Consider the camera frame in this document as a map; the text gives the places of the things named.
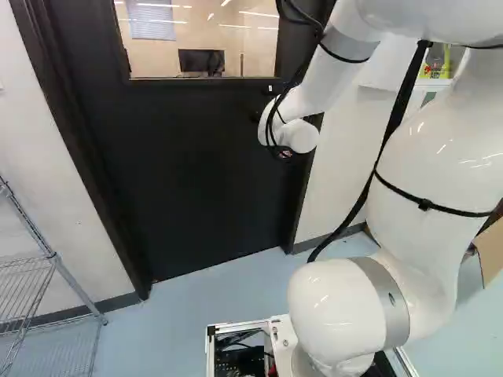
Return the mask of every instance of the door window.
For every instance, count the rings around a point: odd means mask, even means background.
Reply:
[[[114,1],[130,77],[274,77],[274,0]]]

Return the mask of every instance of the shelf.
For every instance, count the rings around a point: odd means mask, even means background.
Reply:
[[[414,89],[424,92],[439,92],[450,86],[452,81],[452,79],[417,79]]]
[[[9,374],[54,270],[45,257],[0,260],[0,376]]]
[[[30,328],[9,377],[89,377],[101,322],[92,315]],[[0,350],[12,340],[0,338]]]

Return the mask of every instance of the robotic arm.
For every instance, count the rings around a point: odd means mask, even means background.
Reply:
[[[318,130],[302,118],[332,106],[386,33],[473,45],[503,32],[498,10],[501,4],[496,0],[483,0],[475,7],[471,0],[338,0],[302,83],[274,114],[274,139],[294,152],[313,150]],[[267,145],[266,121],[274,102],[260,119],[262,145]]]
[[[316,146],[318,132],[301,118],[332,105],[364,64],[353,60],[370,57],[385,32],[474,45],[501,35],[501,14],[499,0],[339,0],[324,46],[274,114],[277,143],[300,153]],[[449,93],[387,143],[367,202],[381,250],[313,262],[291,278],[295,355],[316,371],[361,375],[375,352],[426,337],[451,317],[463,254],[503,197],[501,67],[503,49],[474,49]],[[273,104],[259,124],[263,145]],[[306,377],[296,363],[294,375]]]

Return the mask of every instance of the computer monitor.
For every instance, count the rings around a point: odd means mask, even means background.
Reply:
[[[182,72],[207,72],[208,77],[222,76],[226,69],[222,49],[179,49]]]

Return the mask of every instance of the black door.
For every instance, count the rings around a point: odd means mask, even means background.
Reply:
[[[43,3],[121,221],[153,280],[292,243],[310,158],[282,164],[252,115],[280,90],[314,36],[280,21],[270,79],[129,80],[113,0]],[[326,18],[329,4],[298,1]]]

